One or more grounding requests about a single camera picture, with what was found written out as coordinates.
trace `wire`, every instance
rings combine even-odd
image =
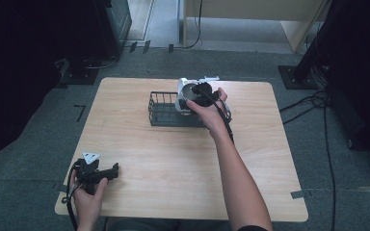
[[[226,104],[224,103],[224,101],[221,98],[218,98],[218,99],[226,107]],[[230,122],[232,120],[232,112],[229,109],[226,109],[226,120],[227,122]]]
[[[201,89],[199,89],[198,91],[201,92],[201,93],[203,93],[213,103],[213,105],[215,105],[216,109],[218,110],[219,115],[221,116],[222,120],[224,121],[226,130],[227,130],[227,132],[229,134],[230,139],[232,140],[233,143],[235,143],[235,141],[233,139],[233,132],[232,132],[232,129],[230,128],[230,125],[229,125],[230,120],[228,118],[226,118],[226,116],[225,116],[224,112],[222,111],[222,109],[218,106],[218,104],[216,104],[215,100],[213,100],[209,96],[209,94],[207,94],[205,91],[203,91]],[[223,103],[223,105],[225,107],[224,101],[221,98],[219,98],[219,100]]]
[[[75,192],[78,188],[80,188],[80,187],[82,187],[82,186],[83,186],[83,184],[79,184],[79,185],[77,185],[76,187],[74,187],[74,188],[73,188],[73,191],[70,193],[70,195],[68,195],[68,196],[67,196],[67,199],[71,200],[71,197],[73,196],[74,192]]]
[[[73,224],[73,228],[74,228],[74,230],[77,230],[76,217],[74,216],[73,208],[71,207],[71,195],[69,196],[69,193],[70,193],[71,173],[73,172],[73,170],[75,169],[75,167],[76,167],[76,163],[73,164],[73,166],[70,169],[70,172],[68,173],[67,186],[66,186],[66,206],[67,206],[68,216],[70,217],[71,223]]]
[[[103,231],[107,231],[107,222],[108,222],[108,217],[104,219]]]
[[[332,168],[331,155],[330,155],[330,144],[329,144],[329,132],[327,129],[327,106],[324,107],[324,135],[326,138],[326,149],[327,157],[329,158],[331,183],[332,183],[332,218],[331,218],[331,231],[335,230],[335,204],[336,204],[336,189],[335,189],[335,176]]]
[[[202,17],[202,5],[203,5],[203,0],[200,0],[200,4],[199,4],[199,16],[198,16],[198,25],[197,25],[197,28],[198,28],[198,37],[197,37],[197,40],[194,42],[194,44],[190,45],[190,46],[186,46],[186,47],[174,47],[174,49],[191,49],[192,47],[194,47],[198,41],[200,40],[200,19]]]
[[[116,56],[113,61],[109,64],[106,64],[106,65],[99,65],[99,66],[86,66],[87,69],[102,69],[102,68],[107,68],[107,67],[110,67],[112,66],[116,61],[117,59],[119,58],[119,56]]]
[[[324,76],[323,72],[318,69],[317,64],[313,64],[311,67],[311,74],[317,79],[317,81],[325,88],[329,81]]]
[[[311,111],[315,108],[323,108],[324,109],[324,136],[325,136],[326,151],[327,151],[327,157],[328,157],[328,160],[329,160],[331,183],[332,183],[331,230],[333,231],[333,230],[335,230],[335,216],[336,216],[336,214],[335,214],[335,210],[336,210],[336,208],[335,208],[336,207],[336,184],[335,184],[335,175],[334,175],[334,170],[333,170],[333,167],[332,167],[332,161],[331,161],[331,155],[330,155],[329,131],[328,131],[328,126],[327,126],[327,107],[328,107],[328,103],[329,103],[330,99],[326,96],[324,96],[324,97],[317,96],[317,94],[320,94],[320,93],[325,93],[325,91],[323,91],[323,90],[317,91],[313,95],[305,97],[302,100],[300,100],[299,102],[291,104],[287,107],[284,107],[284,108],[280,109],[279,111],[280,112],[286,111],[286,110],[291,109],[291,108],[293,108],[293,107],[295,107],[295,106],[297,106],[301,103],[304,103],[304,102],[311,102],[313,104],[313,106],[311,108],[309,108],[309,109],[299,113],[295,117],[283,122],[283,124],[286,124],[286,123],[291,122],[294,119],[308,113],[309,111]]]

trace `black stand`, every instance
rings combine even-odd
[[[66,89],[67,85],[93,85],[99,70],[98,68],[86,68],[83,62],[70,62],[66,59],[59,64],[58,69],[62,73],[58,89]]]
[[[92,85],[97,77],[98,69],[85,69],[84,72],[73,72],[70,66],[62,76],[60,84],[64,85]]]
[[[304,78],[299,78],[295,75],[296,68],[297,67],[293,65],[278,66],[278,72],[280,72],[284,86],[288,90],[317,90],[317,82],[311,74],[307,74]]]

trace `black wire basket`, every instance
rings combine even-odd
[[[152,91],[149,95],[149,122],[151,126],[205,127],[198,115],[183,115],[175,108],[177,92]]]

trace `gray carpet floor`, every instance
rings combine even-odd
[[[54,206],[56,188],[67,174],[98,85],[104,77],[163,78],[220,76],[229,81],[272,84],[280,108],[315,90],[286,90],[278,65],[295,65],[301,55],[150,48],[124,51],[118,63],[101,69],[93,86],[53,89],[22,135],[0,151],[0,230],[72,230]],[[77,121],[85,105],[81,119]],[[281,114],[291,118],[310,105]],[[327,108],[330,155],[336,183],[335,230],[370,230],[370,152],[347,147],[347,136],[333,108]],[[274,222],[275,230],[330,230],[332,183],[326,152],[323,110],[285,125],[309,213],[306,222]]]

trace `white plastic object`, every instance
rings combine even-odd
[[[189,115],[191,113],[191,111],[181,109],[181,107],[179,105],[179,100],[181,100],[181,99],[183,99],[183,100],[188,100],[188,99],[193,100],[193,99],[195,99],[197,96],[192,93],[192,87],[193,86],[196,86],[196,85],[202,84],[202,83],[207,83],[207,82],[210,82],[210,81],[217,81],[217,80],[220,80],[218,76],[216,76],[216,77],[206,77],[205,76],[203,79],[198,79],[198,80],[188,80],[187,78],[180,78],[178,80],[178,88],[177,88],[178,97],[175,100],[176,110],[179,111],[180,113],[182,113],[183,115]]]
[[[90,153],[90,152],[83,152],[82,155],[87,165],[93,163],[95,160],[97,160],[100,157],[100,154],[95,154],[95,153]]]

